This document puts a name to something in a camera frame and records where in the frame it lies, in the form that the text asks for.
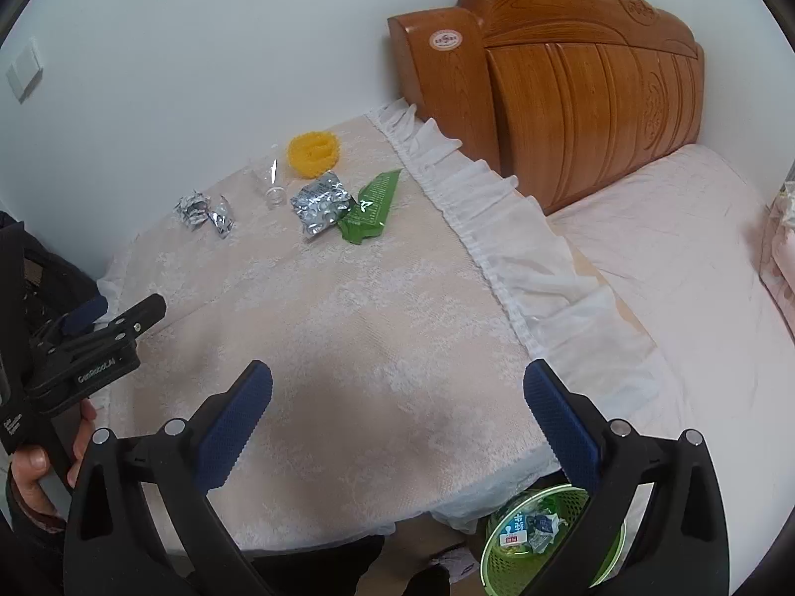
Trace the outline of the person left hand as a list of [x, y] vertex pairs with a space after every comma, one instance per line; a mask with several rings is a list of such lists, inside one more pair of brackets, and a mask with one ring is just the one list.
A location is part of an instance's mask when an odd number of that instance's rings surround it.
[[[73, 442], [74, 464], [68, 472], [68, 485], [74, 487], [80, 473], [82, 460], [94, 432], [94, 420], [97, 410], [84, 398], [79, 404], [81, 421]], [[11, 474], [16, 484], [19, 498], [30, 513], [40, 518], [50, 517], [64, 520], [69, 509], [61, 510], [43, 490], [43, 479], [51, 472], [51, 463], [47, 453], [40, 447], [18, 449], [11, 457]]]

